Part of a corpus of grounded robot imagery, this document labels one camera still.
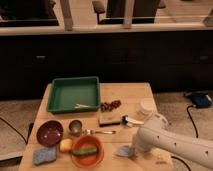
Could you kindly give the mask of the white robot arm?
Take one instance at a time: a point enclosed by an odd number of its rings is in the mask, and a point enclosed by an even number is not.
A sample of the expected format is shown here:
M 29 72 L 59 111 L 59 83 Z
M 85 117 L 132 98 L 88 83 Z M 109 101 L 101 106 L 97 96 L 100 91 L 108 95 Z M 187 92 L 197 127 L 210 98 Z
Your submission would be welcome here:
M 167 119 L 154 113 L 137 130 L 132 146 L 141 153 L 153 147 L 164 149 L 209 169 L 213 169 L 213 141 L 167 131 Z

